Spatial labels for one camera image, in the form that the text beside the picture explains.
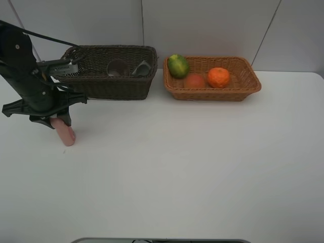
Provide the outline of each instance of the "dark brown wicker basket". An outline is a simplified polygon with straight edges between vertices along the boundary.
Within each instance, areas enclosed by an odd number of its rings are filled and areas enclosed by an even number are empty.
[[[147,97],[152,79],[157,70],[156,50],[145,46],[82,46],[69,48],[63,58],[79,58],[78,72],[56,76],[60,82],[68,83],[77,92],[89,98],[112,100],[144,100]],[[106,73],[108,63],[114,59],[124,60],[131,73],[145,60],[150,66],[149,75],[144,77],[109,77]]]

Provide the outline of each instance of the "white table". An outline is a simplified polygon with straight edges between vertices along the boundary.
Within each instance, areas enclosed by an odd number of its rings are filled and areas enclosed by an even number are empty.
[[[324,241],[324,81],[257,72],[243,102],[174,100],[159,70],[145,101],[70,109],[77,142],[0,115],[0,236]],[[19,99],[0,80],[0,104]]]

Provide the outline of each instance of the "orange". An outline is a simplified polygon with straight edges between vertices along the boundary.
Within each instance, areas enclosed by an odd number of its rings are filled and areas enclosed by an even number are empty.
[[[229,72],[222,67],[215,67],[209,70],[207,80],[213,88],[224,88],[229,83]]]

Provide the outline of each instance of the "pink object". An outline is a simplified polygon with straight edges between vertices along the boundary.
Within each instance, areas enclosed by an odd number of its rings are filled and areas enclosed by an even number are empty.
[[[71,127],[68,127],[60,118],[50,118],[51,125],[56,129],[65,146],[71,146],[75,142],[75,134]]]

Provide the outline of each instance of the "white wall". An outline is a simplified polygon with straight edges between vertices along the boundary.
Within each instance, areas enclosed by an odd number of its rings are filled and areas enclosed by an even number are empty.
[[[142,45],[140,0],[11,0],[26,29],[77,45]],[[42,60],[69,46],[32,37]]]
[[[252,62],[279,0],[143,0],[144,42],[159,67],[173,53]]]
[[[0,0],[0,19],[19,26],[14,12],[11,10],[7,0]]]
[[[324,76],[324,1],[282,0],[253,68]]]

